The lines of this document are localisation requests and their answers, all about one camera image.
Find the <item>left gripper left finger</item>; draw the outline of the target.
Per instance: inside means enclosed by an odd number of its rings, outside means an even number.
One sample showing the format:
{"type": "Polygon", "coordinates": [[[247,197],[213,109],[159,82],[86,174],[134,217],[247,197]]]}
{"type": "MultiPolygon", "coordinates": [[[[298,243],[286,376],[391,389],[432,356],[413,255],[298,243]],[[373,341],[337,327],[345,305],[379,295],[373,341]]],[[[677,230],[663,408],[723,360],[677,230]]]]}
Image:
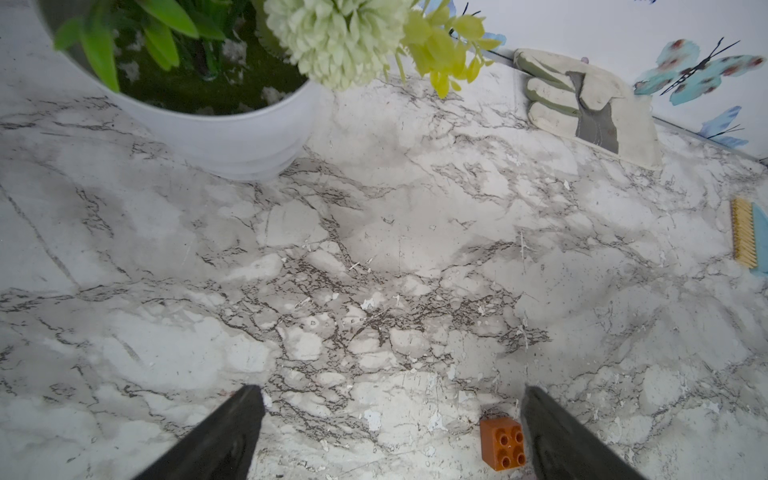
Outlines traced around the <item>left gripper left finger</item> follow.
{"type": "Polygon", "coordinates": [[[260,387],[244,385],[135,479],[245,479],[265,415],[260,387]]]}

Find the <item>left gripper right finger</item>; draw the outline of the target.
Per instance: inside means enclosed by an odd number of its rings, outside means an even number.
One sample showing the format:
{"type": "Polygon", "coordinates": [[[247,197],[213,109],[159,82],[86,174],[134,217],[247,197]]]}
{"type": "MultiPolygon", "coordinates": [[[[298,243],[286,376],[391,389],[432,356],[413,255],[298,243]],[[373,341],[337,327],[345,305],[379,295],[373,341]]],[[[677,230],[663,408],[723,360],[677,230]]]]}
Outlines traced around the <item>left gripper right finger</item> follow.
{"type": "Polygon", "coordinates": [[[644,479],[543,389],[526,387],[520,414],[538,479],[644,479]]]}

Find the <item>orange lego brick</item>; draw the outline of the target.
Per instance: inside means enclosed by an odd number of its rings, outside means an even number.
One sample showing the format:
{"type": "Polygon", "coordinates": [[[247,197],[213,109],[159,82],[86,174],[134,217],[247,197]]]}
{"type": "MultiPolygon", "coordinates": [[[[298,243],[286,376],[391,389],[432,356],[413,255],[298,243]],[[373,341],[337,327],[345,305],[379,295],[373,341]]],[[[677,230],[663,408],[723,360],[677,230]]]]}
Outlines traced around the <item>orange lego brick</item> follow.
{"type": "Polygon", "coordinates": [[[479,423],[483,461],[495,471],[523,467],[526,462],[521,424],[510,418],[484,419],[479,423]]]}

